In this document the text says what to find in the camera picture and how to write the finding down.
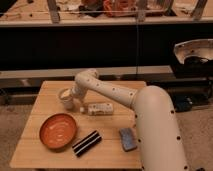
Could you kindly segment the white robot base shell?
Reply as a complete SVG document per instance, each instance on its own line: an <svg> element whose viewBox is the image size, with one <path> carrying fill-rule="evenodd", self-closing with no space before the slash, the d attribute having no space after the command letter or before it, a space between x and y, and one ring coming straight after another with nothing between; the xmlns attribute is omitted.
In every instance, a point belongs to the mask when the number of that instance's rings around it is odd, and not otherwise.
<svg viewBox="0 0 213 171"><path fill-rule="evenodd" d="M206 61L213 60L213 39L194 39L174 45L173 52L180 64L196 56Z"/></svg>

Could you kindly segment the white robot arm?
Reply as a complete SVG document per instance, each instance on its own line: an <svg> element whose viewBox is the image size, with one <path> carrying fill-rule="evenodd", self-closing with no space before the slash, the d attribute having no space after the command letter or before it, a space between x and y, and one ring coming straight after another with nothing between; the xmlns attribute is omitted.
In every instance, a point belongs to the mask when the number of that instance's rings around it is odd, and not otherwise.
<svg viewBox="0 0 213 171"><path fill-rule="evenodd" d="M83 100L88 90L134 111L143 171L189 171L174 105L164 89L120 86L101 81L96 69L87 69L76 74L68 92Z"/></svg>

